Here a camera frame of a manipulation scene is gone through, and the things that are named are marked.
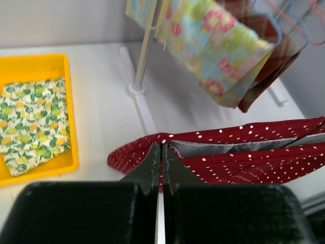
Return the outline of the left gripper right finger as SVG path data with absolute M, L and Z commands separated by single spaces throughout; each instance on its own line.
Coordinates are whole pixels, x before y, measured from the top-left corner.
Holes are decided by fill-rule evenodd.
M 165 144 L 162 148 L 163 194 L 173 195 L 178 185 L 197 185 L 203 181 L 191 172 L 177 157 L 174 148 Z

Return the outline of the red polka dot skirt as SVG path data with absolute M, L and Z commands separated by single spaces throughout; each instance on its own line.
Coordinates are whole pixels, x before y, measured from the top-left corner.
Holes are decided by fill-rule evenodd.
M 284 184 L 324 166 L 324 118 L 156 133 L 114 150 L 107 163 L 128 174 L 154 143 L 171 146 L 184 166 L 208 184 Z

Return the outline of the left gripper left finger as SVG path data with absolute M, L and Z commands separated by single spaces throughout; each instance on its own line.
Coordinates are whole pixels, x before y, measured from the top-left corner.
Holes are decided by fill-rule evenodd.
M 149 196 L 157 196 L 159 192 L 160 178 L 160 145 L 153 143 L 145 159 L 130 173 L 124 176 L 120 182 L 135 182 L 142 192 Z

